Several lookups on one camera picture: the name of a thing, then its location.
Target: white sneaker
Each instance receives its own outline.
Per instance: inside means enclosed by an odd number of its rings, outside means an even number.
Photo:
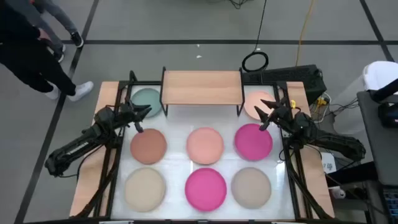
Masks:
[[[54,85],[53,83],[50,83],[50,85],[52,85],[54,87],[54,89],[51,92],[48,93],[44,93],[44,95],[46,95],[48,98],[50,98],[51,100],[56,100],[58,99],[58,97],[60,96],[60,90],[58,89],[58,87],[56,85]]]
[[[73,96],[68,96],[70,101],[78,101],[80,100],[83,96],[87,95],[87,93],[89,93],[94,87],[94,83],[93,82],[86,82],[83,83],[81,85],[76,86],[75,89],[75,95]]]

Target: wooden shelf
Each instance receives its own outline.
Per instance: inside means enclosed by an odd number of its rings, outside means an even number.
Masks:
[[[165,105],[241,105],[240,71],[164,71]]]

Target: teal plate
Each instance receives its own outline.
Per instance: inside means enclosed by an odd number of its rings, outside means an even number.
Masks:
[[[160,93],[152,88],[143,88],[131,96],[131,101],[135,105],[150,105],[152,109],[146,118],[155,116],[162,109],[159,100]]]

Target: gray floor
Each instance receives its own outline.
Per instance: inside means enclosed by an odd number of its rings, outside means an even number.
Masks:
[[[54,0],[70,15],[80,31],[87,25],[95,0]],[[385,40],[398,40],[394,0],[366,0]],[[100,0],[87,40],[254,40],[263,1],[255,0],[236,10],[219,0]],[[298,40],[310,0],[268,0],[262,40]],[[63,27],[50,15],[45,20],[68,40]],[[305,40],[377,40],[359,0],[317,0],[308,22]],[[240,67],[252,44],[87,44],[73,75],[75,83],[91,80],[93,92],[77,103],[65,102],[49,153],[79,136],[91,124],[100,84],[127,79],[134,70],[140,80],[160,80],[161,69],[232,70]],[[365,65],[385,60],[380,45],[303,45],[299,64],[315,64],[323,70],[328,93],[335,97]],[[270,57],[269,68],[294,66],[297,46],[260,45]],[[398,46],[389,45],[398,60]],[[68,73],[75,47],[67,45],[62,67]],[[254,58],[249,66],[261,64]],[[0,65],[1,116],[0,215],[13,223],[49,128],[56,101],[50,101],[19,82]],[[67,174],[76,172],[76,164]],[[76,180],[55,179],[42,170],[26,211],[25,222],[67,218]]]

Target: person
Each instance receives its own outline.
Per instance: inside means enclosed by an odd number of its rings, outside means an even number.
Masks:
[[[40,39],[48,39],[4,0],[0,0],[0,63],[20,81],[56,100],[59,91],[77,101],[93,89],[93,82],[76,86]]]
[[[64,58],[65,45],[51,29],[51,27],[42,19],[40,12],[36,10],[30,0],[6,0],[6,3],[15,11],[19,12],[27,18],[27,20],[36,27],[42,28],[50,36],[51,42],[47,41],[47,45],[53,50],[54,57],[61,62]],[[66,13],[52,0],[35,0],[35,5],[46,10],[55,17],[64,28],[70,33],[73,43],[78,47],[82,47],[84,40],[79,34],[74,23],[69,19]]]

